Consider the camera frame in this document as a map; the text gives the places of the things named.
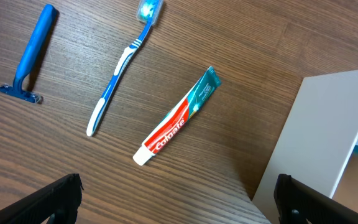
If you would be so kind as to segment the Colgate toothpaste tube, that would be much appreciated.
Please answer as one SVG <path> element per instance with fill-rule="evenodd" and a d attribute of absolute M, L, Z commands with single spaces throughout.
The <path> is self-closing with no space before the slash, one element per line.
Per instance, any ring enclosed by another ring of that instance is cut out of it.
<path fill-rule="evenodd" d="M 158 126 L 146 137 L 133 155 L 133 160 L 144 165 L 184 127 L 213 92 L 221 85 L 213 67 L 209 67 L 189 92 L 167 113 Z"/>

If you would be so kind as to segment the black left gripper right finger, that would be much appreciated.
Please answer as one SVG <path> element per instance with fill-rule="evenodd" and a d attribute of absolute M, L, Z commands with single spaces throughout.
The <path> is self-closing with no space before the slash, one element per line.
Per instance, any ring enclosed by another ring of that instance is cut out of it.
<path fill-rule="evenodd" d="M 274 199 L 280 224 L 358 224 L 357 212 L 290 175 L 278 175 Z"/>

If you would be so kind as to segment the blue disposable razor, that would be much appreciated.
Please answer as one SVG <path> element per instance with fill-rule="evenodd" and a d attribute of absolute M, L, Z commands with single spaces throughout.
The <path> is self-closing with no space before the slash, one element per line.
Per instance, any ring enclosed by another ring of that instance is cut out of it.
<path fill-rule="evenodd" d="M 46 4 L 37 24 L 33 30 L 33 33 L 27 43 L 27 47 L 24 50 L 23 56 L 17 66 L 16 74 L 12 85 L 1 85 L 0 92 L 9 96 L 13 96 L 30 103 L 38 103 L 41 100 L 41 96 L 22 88 L 22 84 L 25 77 L 29 75 L 35 65 L 35 61 L 39 56 L 41 48 L 47 38 L 47 35 L 54 23 L 58 11 L 51 5 Z"/>

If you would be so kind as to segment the blue white toothbrush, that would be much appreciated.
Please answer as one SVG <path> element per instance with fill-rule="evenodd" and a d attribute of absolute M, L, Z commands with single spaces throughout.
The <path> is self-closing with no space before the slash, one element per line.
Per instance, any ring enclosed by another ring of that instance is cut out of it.
<path fill-rule="evenodd" d="M 126 47 L 116 65 L 112 79 L 98 100 L 93 113 L 89 119 L 86 135 L 91 137 L 98 127 L 99 122 L 102 120 L 104 110 L 106 109 L 110 98 L 113 96 L 113 92 L 117 87 L 120 76 L 123 71 L 126 69 L 127 64 L 135 53 L 142 46 L 147 34 L 151 30 L 152 26 L 155 25 L 158 15 L 163 6 L 163 0 L 141 0 L 137 10 L 137 18 L 139 21 L 145 23 L 143 31 L 140 33 L 138 38 L 136 38 L 128 47 Z"/>

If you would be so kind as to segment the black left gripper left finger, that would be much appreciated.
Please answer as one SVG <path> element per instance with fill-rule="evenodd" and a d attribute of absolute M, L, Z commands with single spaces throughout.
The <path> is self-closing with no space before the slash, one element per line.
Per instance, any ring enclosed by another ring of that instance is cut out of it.
<path fill-rule="evenodd" d="M 0 224 L 75 224 L 82 201 L 79 174 L 68 174 L 0 210 Z"/>

